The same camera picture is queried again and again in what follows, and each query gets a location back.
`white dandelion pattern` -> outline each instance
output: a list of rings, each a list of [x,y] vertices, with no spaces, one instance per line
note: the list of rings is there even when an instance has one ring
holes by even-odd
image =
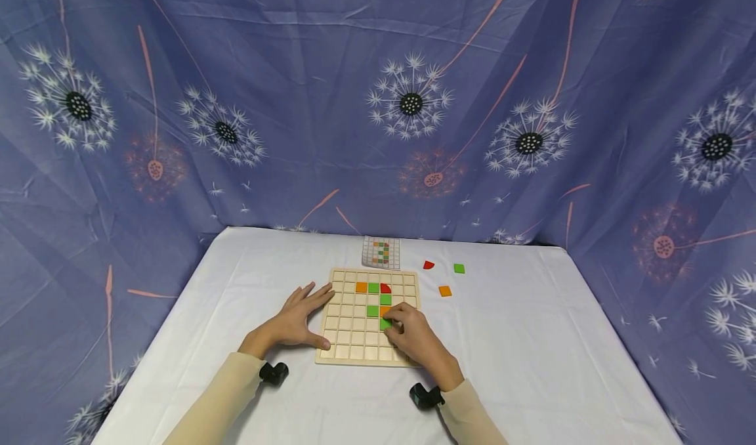
[[[453,101],[452,92],[442,88],[441,66],[427,65],[417,54],[404,63],[389,60],[367,94],[369,117],[390,137],[404,141],[432,135],[444,120],[444,110]]]
[[[488,145],[484,161],[491,171],[504,170],[515,178],[532,175],[542,167],[561,160],[572,142],[571,130],[578,117],[559,117],[558,104],[544,98],[532,105],[522,101],[512,109],[514,117],[499,123]]]
[[[95,439],[96,432],[108,418],[110,410],[113,409],[121,391],[134,374],[140,361],[139,354],[126,370],[121,370],[111,377],[105,385],[104,394],[97,401],[79,407],[79,410],[68,421],[65,445],[89,445]]]
[[[677,178],[700,192],[711,192],[747,171],[754,160],[756,96],[750,103],[738,90],[724,94],[688,118],[677,132],[672,165]]]
[[[53,57],[41,45],[26,47],[26,52],[31,60],[19,64],[21,78],[30,83],[26,95],[36,125],[54,133],[68,150],[107,151],[117,125],[100,78],[82,72],[68,53],[58,51]]]
[[[249,126],[249,118],[235,106],[226,107],[209,89],[184,90],[187,98],[178,102],[195,145],[207,146],[213,155],[237,166],[255,167],[267,156],[263,140]]]
[[[706,311],[706,321],[714,334],[727,338],[727,359],[742,371],[756,370],[756,275],[743,271],[721,280],[711,296],[716,306]]]

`finger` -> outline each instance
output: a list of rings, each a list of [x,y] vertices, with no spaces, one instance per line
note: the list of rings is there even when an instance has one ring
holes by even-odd
[[[310,282],[307,286],[305,286],[304,289],[299,292],[299,295],[294,300],[297,302],[302,301],[305,297],[310,295],[310,291],[312,291],[313,287],[315,287],[314,281]]]
[[[285,308],[287,308],[288,306],[290,306],[292,304],[292,302],[297,297],[297,295],[299,294],[300,291],[302,291],[302,288],[298,287],[297,289],[294,289],[294,292],[292,292],[291,294],[289,294],[288,299],[285,300],[285,302],[283,303],[282,310],[284,310]]]
[[[307,338],[304,340],[307,345],[312,345],[315,349],[330,350],[330,342],[326,337],[313,334],[311,331],[307,332]]]
[[[404,337],[402,337],[402,334],[399,333],[396,327],[388,327],[388,329],[384,330],[383,333],[388,337],[388,341],[399,347],[400,350],[402,349],[402,344],[404,344]]]
[[[316,294],[316,295],[312,295],[308,297],[307,301],[305,301],[307,302],[307,315],[312,314],[313,310],[316,310],[326,305],[326,303],[331,300],[334,294],[335,294],[334,291],[328,291],[327,294],[323,294],[323,295]]]
[[[386,312],[386,314],[383,315],[383,318],[387,320],[397,320],[401,322],[402,324],[405,324],[405,322],[407,322],[407,319],[410,313],[402,310],[401,308],[402,304],[397,304],[393,306],[391,309],[388,310],[388,312]]]

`pattern card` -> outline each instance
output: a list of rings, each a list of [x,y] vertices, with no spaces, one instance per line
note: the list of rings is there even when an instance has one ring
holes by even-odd
[[[399,239],[379,239],[366,236],[362,242],[362,266],[399,269]]]
[[[335,294],[323,309],[320,335],[331,347],[315,350],[317,364],[418,367],[383,334],[392,306],[421,306],[416,272],[333,268],[330,281]]]

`beige sleeve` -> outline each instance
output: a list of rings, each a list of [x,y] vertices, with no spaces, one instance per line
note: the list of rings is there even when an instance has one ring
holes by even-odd
[[[228,355],[163,445],[220,445],[230,425],[255,396],[264,364],[242,352]]]
[[[507,441],[488,417],[470,381],[448,393],[441,393],[444,405],[439,406],[444,423],[458,445],[507,445]]]

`dandelion print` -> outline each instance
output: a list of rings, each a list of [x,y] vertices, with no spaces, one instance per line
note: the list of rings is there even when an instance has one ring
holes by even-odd
[[[414,198],[447,196],[457,190],[466,168],[442,150],[417,152],[399,171],[399,191]]]
[[[149,202],[165,201],[188,172],[183,152],[154,133],[134,138],[124,160],[135,190]]]
[[[561,160],[572,142],[571,130],[578,118],[570,113],[559,117],[552,100],[527,100],[512,109],[514,117],[501,122],[488,145],[484,161],[491,171],[504,170],[515,178],[532,175],[542,167]]]
[[[711,290],[715,307],[706,322],[717,336],[726,337],[727,359],[742,371],[756,370],[756,274],[743,271]]]
[[[21,78],[29,81],[26,94],[41,130],[54,133],[68,150],[107,151],[116,131],[113,108],[104,98],[100,78],[76,67],[69,53],[55,57],[40,45],[29,46],[29,62],[21,62]]]
[[[756,97],[746,104],[740,91],[726,93],[688,118],[677,133],[672,157],[677,177],[700,192],[727,184],[754,160]]]
[[[178,111],[187,118],[195,144],[210,147],[214,155],[237,166],[255,167],[263,160],[263,141],[249,128],[243,111],[222,106],[209,89],[200,92],[189,86],[184,93],[187,98],[178,103]]]
[[[421,55],[412,53],[405,62],[389,60],[382,70],[384,76],[369,91],[367,103],[372,108],[370,120],[375,125],[386,125],[388,136],[411,140],[437,130],[444,120],[443,110],[451,105],[453,97],[439,84],[439,66],[427,66]]]
[[[141,355],[138,355],[127,369],[111,377],[105,385],[104,394],[98,400],[80,407],[68,421],[65,445],[91,444],[140,361]]]
[[[645,213],[633,225],[638,266],[653,281],[667,284],[690,272],[690,248],[696,245],[696,216],[675,205]]]

